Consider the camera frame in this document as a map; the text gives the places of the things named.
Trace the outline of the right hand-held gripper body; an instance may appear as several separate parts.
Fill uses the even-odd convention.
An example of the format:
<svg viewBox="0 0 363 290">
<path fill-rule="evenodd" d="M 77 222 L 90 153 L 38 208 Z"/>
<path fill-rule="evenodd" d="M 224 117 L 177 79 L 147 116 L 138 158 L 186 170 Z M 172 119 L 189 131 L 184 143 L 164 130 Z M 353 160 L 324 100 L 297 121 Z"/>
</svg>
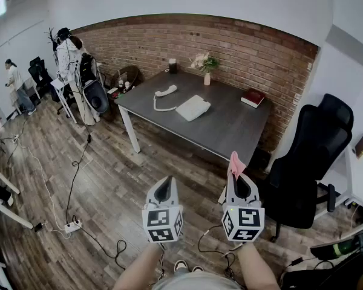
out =
<svg viewBox="0 0 363 290">
<path fill-rule="evenodd" d="M 264 229 L 265 209 L 261 201 L 252 201 L 246 206 L 224 203 L 223 224 L 228 241 L 254 242 Z"/>
</svg>

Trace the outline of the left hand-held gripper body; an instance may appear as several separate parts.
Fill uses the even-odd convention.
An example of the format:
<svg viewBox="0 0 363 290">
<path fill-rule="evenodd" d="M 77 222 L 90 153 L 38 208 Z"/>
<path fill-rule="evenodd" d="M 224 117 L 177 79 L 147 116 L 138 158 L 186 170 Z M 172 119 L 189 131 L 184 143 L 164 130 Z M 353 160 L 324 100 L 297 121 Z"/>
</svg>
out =
<svg viewBox="0 0 363 290">
<path fill-rule="evenodd" d="M 178 241 L 183 227 L 183 206 L 142 210 L 143 229 L 151 243 Z"/>
</svg>

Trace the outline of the pink cloth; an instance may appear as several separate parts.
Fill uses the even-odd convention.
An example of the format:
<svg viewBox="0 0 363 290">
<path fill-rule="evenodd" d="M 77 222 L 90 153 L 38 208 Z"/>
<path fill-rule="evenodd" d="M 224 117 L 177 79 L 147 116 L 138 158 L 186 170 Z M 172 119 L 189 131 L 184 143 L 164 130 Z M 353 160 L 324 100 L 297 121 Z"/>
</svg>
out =
<svg viewBox="0 0 363 290">
<path fill-rule="evenodd" d="M 246 165 L 239 159 L 237 152 L 233 151 L 229 160 L 227 174 L 233 174 L 235 179 L 237 180 L 238 177 L 243 173 L 245 168 Z"/>
</svg>

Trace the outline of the white telephone base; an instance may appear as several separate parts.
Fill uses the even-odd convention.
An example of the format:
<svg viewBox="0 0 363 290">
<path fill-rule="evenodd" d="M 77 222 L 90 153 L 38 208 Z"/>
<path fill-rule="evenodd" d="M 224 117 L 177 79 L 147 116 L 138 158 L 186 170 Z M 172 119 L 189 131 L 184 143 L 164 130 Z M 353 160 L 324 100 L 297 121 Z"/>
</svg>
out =
<svg viewBox="0 0 363 290">
<path fill-rule="evenodd" d="M 205 101 L 198 95 L 194 95 L 175 110 L 186 121 L 192 121 L 207 112 L 210 106 L 211 104 L 208 101 Z"/>
</svg>

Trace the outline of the person's right forearm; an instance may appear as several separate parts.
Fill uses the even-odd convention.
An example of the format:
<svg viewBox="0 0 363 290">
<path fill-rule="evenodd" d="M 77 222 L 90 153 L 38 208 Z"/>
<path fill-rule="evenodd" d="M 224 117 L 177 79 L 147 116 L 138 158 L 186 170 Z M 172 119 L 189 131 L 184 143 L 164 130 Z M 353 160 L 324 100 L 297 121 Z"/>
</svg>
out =
<svg viewBox="0 0 363 290">
<path fill-rule="evenodd" d="M 276 277 L 252 242 L 237 252 L 247 290 L 280 290 Z"/>
</svg>

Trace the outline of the person's left forearm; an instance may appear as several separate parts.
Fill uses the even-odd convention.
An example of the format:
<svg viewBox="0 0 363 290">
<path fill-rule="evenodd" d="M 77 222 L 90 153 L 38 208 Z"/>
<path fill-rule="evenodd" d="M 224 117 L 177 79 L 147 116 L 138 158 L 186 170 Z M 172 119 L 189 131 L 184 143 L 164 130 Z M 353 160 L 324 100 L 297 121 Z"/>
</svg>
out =
<svg viewBox="0 0 363 290">
<path fill-rule="evenodd" d="M 162 254 L 163 248 L 159 244 L 149 243 L 138 258 L 124 270 L 113 290 L 145 290 Z"/>
</svg>

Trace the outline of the person's beige shirt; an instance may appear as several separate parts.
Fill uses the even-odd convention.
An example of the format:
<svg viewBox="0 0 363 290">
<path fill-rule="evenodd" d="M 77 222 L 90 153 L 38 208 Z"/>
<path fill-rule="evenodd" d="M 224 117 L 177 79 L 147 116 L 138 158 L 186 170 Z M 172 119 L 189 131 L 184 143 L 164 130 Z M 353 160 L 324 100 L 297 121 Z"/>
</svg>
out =
<svg viewBox="0 0 363 290">
<path fill-rule="evenodd" d="M 157 282 L 152 290 L 241 290 L 233 280 L 206 271 L 176 274 Z"/>
</svg>

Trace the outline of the white power strip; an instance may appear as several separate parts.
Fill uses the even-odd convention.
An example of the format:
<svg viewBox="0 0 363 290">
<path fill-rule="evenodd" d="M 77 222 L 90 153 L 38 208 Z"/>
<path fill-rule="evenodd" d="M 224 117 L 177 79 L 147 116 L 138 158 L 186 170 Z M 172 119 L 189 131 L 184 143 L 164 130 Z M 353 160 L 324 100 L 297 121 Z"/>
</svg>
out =
<svg viewBox="0 0 363 290">
<path fill-rule="evenodd" d="M 80 220 L 70 222 L 68 224 L 65 224 L 64 226 L 64 230 L 67 234 L 80 230 L 81 228 L 82 228 L 82 223 Z"/>
</svg>

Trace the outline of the black office chair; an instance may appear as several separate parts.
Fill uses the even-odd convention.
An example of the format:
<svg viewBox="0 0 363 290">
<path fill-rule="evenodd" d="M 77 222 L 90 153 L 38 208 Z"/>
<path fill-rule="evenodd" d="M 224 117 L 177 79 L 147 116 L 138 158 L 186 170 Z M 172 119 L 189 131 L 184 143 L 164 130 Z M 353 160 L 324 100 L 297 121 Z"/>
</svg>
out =
<svg viewBox="0 0 363 290">
<path fill-rule="evenodd" d="M 273 162 L 263 182 L 263 206 L 276 222 L 271 242 L 279 237 L 282 225 L 311 228 L 320 203 L 334 211 L 335 186 L 321 180 L 351 141 L 353 123 L 351 107 L 331 94 L 325 94 L 318 106 L 301 108 L 289 151 Z"/>
<path fill-rule="evenodd" d="M 34 80 L 37 88 L 41 88 L 44 93 L 49 92 L 51 94 L 51 89 L 53 88 L 51 85 L 52 78 L 45 67 L 43 59 L 37 57 L 31 60 L 28 72 Z"/>
</svg>

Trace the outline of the red hardcover book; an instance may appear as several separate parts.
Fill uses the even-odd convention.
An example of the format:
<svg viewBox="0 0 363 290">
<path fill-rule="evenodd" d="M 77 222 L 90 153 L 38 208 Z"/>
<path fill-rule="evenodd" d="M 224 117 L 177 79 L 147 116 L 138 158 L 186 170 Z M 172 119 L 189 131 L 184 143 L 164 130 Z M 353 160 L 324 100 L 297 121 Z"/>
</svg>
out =
<svg viewBox="0 0 363 290">
<path fill-rule="evenodd" d="M 243 96 L 241 97 L 241 101 L 253 108 L 257 108 L 264 100 L 264 98 L 265 98 L 265 93 L 250 88 L 244 92 Z"/>
</svg>

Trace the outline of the black rounded speaker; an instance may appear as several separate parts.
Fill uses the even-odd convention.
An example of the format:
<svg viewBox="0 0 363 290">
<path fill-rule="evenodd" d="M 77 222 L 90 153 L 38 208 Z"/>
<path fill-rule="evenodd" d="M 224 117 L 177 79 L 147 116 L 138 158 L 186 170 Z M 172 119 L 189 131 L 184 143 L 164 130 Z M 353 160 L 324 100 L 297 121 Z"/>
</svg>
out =
<svg viewBox="0 0 363 290">
<path fill-rule="evenodd" d="M 83 94 L 87 103 L 99 114 L 103 114 L 108 110 L 108 96 L 98 80 L 87 81 L 83 87 Z"/>
</svg>

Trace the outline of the brown wicker chair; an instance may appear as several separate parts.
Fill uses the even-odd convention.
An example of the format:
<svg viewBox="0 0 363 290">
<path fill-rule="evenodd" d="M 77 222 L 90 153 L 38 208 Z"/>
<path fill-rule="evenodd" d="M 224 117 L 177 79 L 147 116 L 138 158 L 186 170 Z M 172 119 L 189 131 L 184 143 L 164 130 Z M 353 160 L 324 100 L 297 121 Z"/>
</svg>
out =
<svg viewBox="0 0 363 290">
<path fill-rule="evenodd" d="M 118 80 L 119 77 L 123 79 L 123 87 L 119 88 Z M 129 82 L 130 86 L 128 89 L 125 88 L 125 82 Z M 128 65 L 118 70 L 115 75 L 113 75 L 110 81 L 110 87 L 117 87 L 118 91 L 121 93 L 127 93 L 132 90 L 133 87 L 137 87 L 139 84 L 143 82 L 143 75 L 139 68 L 135 65 Z"/>
</svg>

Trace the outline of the black backpack rig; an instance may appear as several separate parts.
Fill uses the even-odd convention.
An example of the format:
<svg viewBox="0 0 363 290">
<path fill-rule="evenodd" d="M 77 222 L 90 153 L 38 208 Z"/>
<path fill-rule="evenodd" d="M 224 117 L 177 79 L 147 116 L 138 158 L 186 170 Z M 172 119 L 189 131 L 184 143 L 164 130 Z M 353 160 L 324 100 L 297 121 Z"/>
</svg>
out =
<svg viewBox="0 0 363 290">
<path fill-rule="evenodd" d="M 82 60 L 80 63 L 79 74 L 80 74 L 81 84 L 84 87 L 90 82 L 97 80 L 97 75 L 96 75 L 97 71 L 94 65 L 96 61 L 92 55 L 88 53 L 82 53 L 81 57 Z"/>
</svg>

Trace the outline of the black coat rack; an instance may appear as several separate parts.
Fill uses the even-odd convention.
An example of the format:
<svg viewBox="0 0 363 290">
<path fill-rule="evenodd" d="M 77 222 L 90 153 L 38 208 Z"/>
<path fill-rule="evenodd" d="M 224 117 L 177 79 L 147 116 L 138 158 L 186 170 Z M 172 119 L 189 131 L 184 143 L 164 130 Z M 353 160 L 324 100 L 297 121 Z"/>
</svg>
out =
<svg viewBox="0 0 363 290">
<path fill-rule="evenodd" d="M 59 45 L 59 40 L 56 34 L 53 33 L 54 28 L 48 28 L 47 32 L 44 32 L 44 34 L 47 35 L 48 39 L 49 39 L 49 43 L 52 44 L 53 47 L 53 51 L 56 52 L 57 51 L 57 46 Z"/>
</svg>

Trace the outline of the white desk frame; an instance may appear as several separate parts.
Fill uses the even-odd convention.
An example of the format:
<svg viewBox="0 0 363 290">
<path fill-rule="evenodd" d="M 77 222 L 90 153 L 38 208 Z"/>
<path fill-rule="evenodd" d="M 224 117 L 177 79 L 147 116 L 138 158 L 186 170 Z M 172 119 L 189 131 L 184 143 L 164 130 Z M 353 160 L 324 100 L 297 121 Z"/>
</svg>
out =
<svg viewBox="0 0 363 290">
<path fill-rule="evenodd" d="M 15 192 L 17 195 L 20 194 L 20 190 L 15 187 L 1 172 L 0 172 L 0 180 L 9 187 L 13 192 Z M 21 225 L 25 226 L 28 229 L 33 229 L 33 225 L 31 222 L 21 218 L 11 210 L 9 210 L 7 207 L 0 204 L 0 211 L 7 215 L 8 217 L 12 218 L 14 221 L 20 223 Z"/>
</svg>

